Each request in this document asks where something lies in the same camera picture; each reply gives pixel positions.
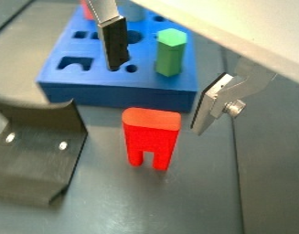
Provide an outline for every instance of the screw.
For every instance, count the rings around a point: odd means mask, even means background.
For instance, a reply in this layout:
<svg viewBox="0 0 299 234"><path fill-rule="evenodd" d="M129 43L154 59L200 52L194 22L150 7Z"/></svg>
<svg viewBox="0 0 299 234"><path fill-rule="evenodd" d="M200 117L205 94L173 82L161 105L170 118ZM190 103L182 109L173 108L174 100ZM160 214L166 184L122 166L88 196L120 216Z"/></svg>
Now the screw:
<svg viewBox="0 0 299 234"><path fill-rule="evenodd" d="M58 145L58 149L64 150L66 148L66 142L61 142Z"/></svg>
<svg viewBox="0 0 299 234"><path fill-rule="evenodd" d="M10 143L10 142L13 141L14 137L15 137L15 134L14 134L14 133L10 133L10 134L7 135L7 137L6 137L6 143Z"/></svg>
<svg viewBox="0 0 299 234"><path fill-rule="evenodd" d="M235 100L225 104L223 111L227 112L233 118L241 112L245 107L245 103L241 100Z"/></svg>

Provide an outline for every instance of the grey table surface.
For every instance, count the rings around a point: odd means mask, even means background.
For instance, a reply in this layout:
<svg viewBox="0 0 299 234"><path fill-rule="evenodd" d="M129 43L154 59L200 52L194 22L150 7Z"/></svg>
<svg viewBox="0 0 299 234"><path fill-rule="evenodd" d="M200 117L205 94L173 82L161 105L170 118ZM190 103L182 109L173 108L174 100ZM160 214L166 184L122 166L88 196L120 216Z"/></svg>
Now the grey table surface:
<svg viewBox="0 0 299 234"><path fill-rule="evenodd" d="M299 85L277 76L244 102L235 144L245 234L299 234Z"/></svg>
<svg viewBox="0 0 299 234"><path fill-rule="evenodd" d="M0 29L31 0L0 0Z"/></svg>
<svg viewBox="0 0 299 234"><path fill-rule="evenodd" d="M34 78L77 5L37 0L0 33L0 95L46 103ZM220 47L194 37L200 87L221 73ZM70 187L50 207L0 200L0 234L241 233L232 123L223 116L198 137L181 114L165 173L126 163L121 111L78 106L89 136ZM0 132L5 126L0 119Z"/></svg>

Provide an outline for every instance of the blue foam block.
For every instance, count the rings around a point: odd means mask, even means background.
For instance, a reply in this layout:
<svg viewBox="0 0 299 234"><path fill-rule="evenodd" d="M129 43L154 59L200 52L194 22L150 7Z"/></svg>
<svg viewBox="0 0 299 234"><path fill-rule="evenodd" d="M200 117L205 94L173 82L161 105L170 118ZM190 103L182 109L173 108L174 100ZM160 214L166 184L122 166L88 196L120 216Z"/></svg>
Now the blue foam block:
<svg viewBox="0 0 299 234"><path fill-rule="evenodd" d="M35 78L50 102L74 99L82 105L190 111L197 92L192 33L156 16L148 11L145 20L126 23L141 40L128 45L129 61L117 71L108 71L100 40L92 38L94 23L82 18L81 7L76 9ZM156 32L169 27L188 34L188 43L180 74L164 77L153 69Z"/></svg>

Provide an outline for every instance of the green block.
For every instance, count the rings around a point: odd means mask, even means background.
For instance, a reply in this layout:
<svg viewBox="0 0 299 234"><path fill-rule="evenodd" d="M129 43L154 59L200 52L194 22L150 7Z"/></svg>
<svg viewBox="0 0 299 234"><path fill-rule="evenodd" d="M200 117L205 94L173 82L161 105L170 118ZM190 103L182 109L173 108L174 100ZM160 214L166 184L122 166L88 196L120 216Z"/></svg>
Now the green block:
<svg viewBox="0 0 299 234"><path fill-rule="evenodd" d="M180 73L186 35L168 28L157 33L157 58L154 70L165 77Z"/></svg>

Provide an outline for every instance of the red block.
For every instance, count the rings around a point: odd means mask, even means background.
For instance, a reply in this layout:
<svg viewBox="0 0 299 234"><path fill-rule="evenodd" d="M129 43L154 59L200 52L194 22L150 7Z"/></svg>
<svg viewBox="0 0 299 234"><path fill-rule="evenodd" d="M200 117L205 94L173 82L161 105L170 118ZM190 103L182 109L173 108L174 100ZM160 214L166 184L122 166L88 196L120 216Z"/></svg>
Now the red block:
<svg viewBox="0 0 299 234"><path fill-rule="evenodd" d="M152 167L165 170L180 129L180 115L141 108L128 108L121 115L129 164L142 164L142 152L153 152Z"/></svg>
<svg viewBox="0 0 299 234"><path fill-rule="evenodd" d="M80 0L80 4L81 4L82 10L84 10L85 19L93 20L92 13L89 11L89 8L86 7L85 0Z"/></svg>

